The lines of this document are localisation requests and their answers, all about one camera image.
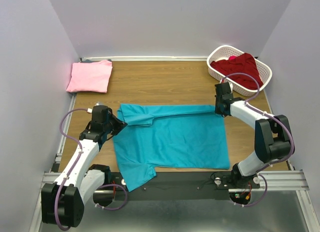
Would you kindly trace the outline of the teal t-shirt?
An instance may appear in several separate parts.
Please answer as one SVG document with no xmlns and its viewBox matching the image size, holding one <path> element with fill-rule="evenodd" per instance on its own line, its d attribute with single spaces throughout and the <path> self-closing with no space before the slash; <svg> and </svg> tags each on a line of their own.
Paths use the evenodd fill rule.
<svg viewBox="0 0 320 232">
<path fill-rule="evenodd" d="M 213 105 L 121 104 L 127 126 L 113 138 L 129 191 L 156 177 L 157 167 L 229 169 L 224 119 Z"/>
</svg>

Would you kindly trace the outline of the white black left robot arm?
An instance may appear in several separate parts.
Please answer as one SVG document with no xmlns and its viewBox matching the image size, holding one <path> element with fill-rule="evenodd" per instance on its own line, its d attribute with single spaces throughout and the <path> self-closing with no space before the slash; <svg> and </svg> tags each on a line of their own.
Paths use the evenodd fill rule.
<svg viewBox="0 0 320 232">
<path fill-rule="evenodd" d="M 41 215 L 43 223 L 55 224 L 62 231 L 77 227 L 82 220 L 85 204 L 97 189 L 110 187 L 113 193 L 119 188 L 124 193 L 124 207 L 128 200 L 125 187 L 112 181 L 110 168 L 104 165 L 91 165 L 103 144 L 118 135 L 126 123 L 119 120 L 112 109 L 96 104 L 85 110 L 91 114 L 79 138 L 76 150 L 53 183 L 45 183 L 41 189 Z"/>
</svg>

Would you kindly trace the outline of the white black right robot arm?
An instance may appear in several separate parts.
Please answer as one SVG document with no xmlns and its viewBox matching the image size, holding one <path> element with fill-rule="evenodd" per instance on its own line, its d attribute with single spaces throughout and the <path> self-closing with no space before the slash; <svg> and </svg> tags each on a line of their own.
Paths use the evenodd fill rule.
<svg viewBox="0 0 320 232">
<path fill-rule="evenodd" d="M 257 173 L 267 167 L 287 160 L 295 152 L 294 140 L 285 115 L 264 112 L 240 97 L 234 97 L 229 83 L 215 85 L 215 113 L 232 116 L 254 129 L 254 151 L 236 163 L 228 182 L 242 188 L 253 181 Z"/>
</svg>

